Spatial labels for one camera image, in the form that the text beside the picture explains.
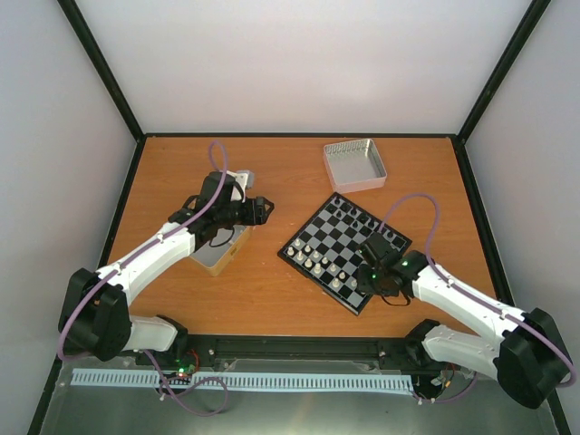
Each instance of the black metal frame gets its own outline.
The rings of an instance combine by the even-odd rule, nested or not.
[[[486,108],[489,106],[491,100],[493,99],[496,91],[498,90],[500,84],[503,82],[507,76],[509,69],[513,65],[514,61],[517,59],[519,52],[524,47],[527,38],[531,35],[536,24],[539,22],[542,14],[550,4],[550,0],[532,0],[530,2],[529,8],[522,17],[516,31],[511,37],[507,47],[498,63],[490,75],[485,87],[481,91],[478,99],[476,100],[473,108],[471,109],[467,119],[465,120],[463,126],[461,127],[459,133],[454,134],[404,134],[404,133],[143,133],[140,128],[137,119],[132,113],[131,107],[127,103],[119,84],[117,83],[111,68],[107,64],[97,42],[95,41],[91,30],[86,24],[82,13],[74,0],[58,0],[63,12],[65,13],[67,19],[69,20],[73,30],[76,32],[82,46],[84,47],[86,53],[90,57],[97,73],[101,76],[101,79],[107,88],[107,91],[111,95],[117,109],[119,110],[122,118],[125,120],[127,127],[129,128],[131,134],[137,141],[137,146],[133,159],[130,164],[129,173],[125,179],[123,189],[121,192],[121,197],[119,204],[115,211],[113,217],[111,228],[106,239],[105,247],[102,250],[101,259],[99,261],[99,266],[104,266],[111,253],[111,248],[121,222],[121,216],[129,197],[131,191],[132,182],[134,180],[137,168],[139,166],[140,156],[146,144],[146,140],[149,137],[329,137],[329,138],[358,138],[358,137],[381,137],[381,138],[403,138],[403,137],[413,137],[413,138],[450,138],[455,150],[459,171],[461,177],[463,178],[463,183],[465,186],[466,194],[471,206],[471,212],[473,214],[476,227],[478,230],[479,240],[481,242],[483,252],[487,261],[488,270],[491,276],[493,286],[496,291],[498,300],[512,305],[514,303],[512,294],[509,290],[508,281],[506,279],[505,271],[501,264],[498,249],[491,233],[491,228],[487,219],[487,215],[481,201],[481,196],[479,195],[479,190],[477,182],[475,180],[473,170],[469,163],[469,156],[466,151],[465,145],[469,139],[471,133],[475,130],[479,120],[483,116]],[[309,355],[311,357],[315,356],[330,356],[332,355],[335,359],[366,359],[375,358],[378,356],[379,349],[401,349],[401,338],[386,338],[386,339],[366,339],[366,338],[319,338],[319,337],[249,337],[249,336],[235,336],[235,337],[225,337],[225,336],[213,336],[213,335],[192,335],[190,340],[196,341],[197,347],[205,349],[210,345],[217,348],[217,353],[211,356],[211,361],[205,361],[207,358],[204,356],[204,364],[213,364],[216,359],[222,358],[227,359],[228,356],[235,350],[236,354],[240,352],[245,353],[248,357],[264,357],[264,358],[292,358],[297,354],[302,358],[307,358]],[[222,344],[225,343],[225,347],[222,346],[220,350],[217,340],[221,340]],[[342,351],[343,346],[346,345],[347,351]],[[380,359],[379,363],[384,367],[391,367],[396,365],[397,353],[391,352],[387,353],[385,357]],[[51,396],[53,394],[54,384],[58,377],[58,372],[60,371],[61,364],[59,361],[55,361],[53,364],[53,369],[47,380],[46,386],[43,391],[41,400],[39,401],[36,413],[31,424],[29,434],[40,433],[42,423],[44,421],[44,415],[48,409],[48,404],[50,402]],[[570,429],[566,422],[566,416],[562,410],[560,401],[554,392],[549,398],[548,403],[550,405],[552,414],[554,416],[556,426],[561,434],[569,434]]]

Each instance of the gray tray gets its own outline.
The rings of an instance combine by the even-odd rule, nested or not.
[[[324,165],[338,193],[381,188],[387,179],[387,171],[372,139],[325,145]]]

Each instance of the metal floor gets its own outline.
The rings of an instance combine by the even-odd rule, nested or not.
[[[153,389],[72,387],[72,368],[57,383],[44,421],[49,434],[556,434],[550,410],[528,410],[496,382],[481,380],[451,404],[421,406],[411,397],[376,393],[231,392],[227,410],[200,418]],[[455,385],[460,390],[465,381]],[[222,392],[199,391],[185,402],[201,411],[216,408]]]

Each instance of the small box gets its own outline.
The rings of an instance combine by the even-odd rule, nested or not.
[[[324,165],[333,190],[356,192],[384,186],[387,170],[372,139],[324,145]]]
[[[254,227],[234,225],[233,235],[231,230],[220,229],[211,242],[206,243],[189,258],[210,275],[218,276],[250,238],[253,229]]]

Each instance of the white chess pawn cluster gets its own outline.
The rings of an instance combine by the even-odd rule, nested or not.
[[[314,259],[314,260],[317,260],[318,258],[320,258],[321,255],[318,251],[316,251],[316,250],[313,251],[313,249],[308,245],[304,246],[303,249],[298,249],[298,252],[296,253],[296,249],[299,248],[302,244],[303,244],[303,242],[297,238],[294,241],[293,245],[288,247],[288,249],[286,250],[286,253],[290,257],[293,257],[296,261],[303,261],[304,260],[303,265],[307,269],[311,269],[314,266],[314,269],[313,269],[314,274],[320,275],[323,272],[323,269],[320,265],[321,264],[324,266],[328,265],[328,263],[329,263],[328,258],[323,256],[323,258],[320,260],[320,263],[315,262],[315,261],[313,262],[313,260],[311,260],[308,257],[308,255],[310,255],[311,252],[312,252],[312,259]],[[332,273],[334,273],[338,270],[338,266],[335,263],[331,263],[328,266],[328,270],[330,270]],[[333,279],[331,286],[334,288],[340,287],[341,284],[343,283],[342,280],[344,280],[345,278],[346,278],[346,273],[344,271],[340,271],[338,274],[338,277]],[[356,288],[356,279],[351,280],[350,286],[353,288]]]

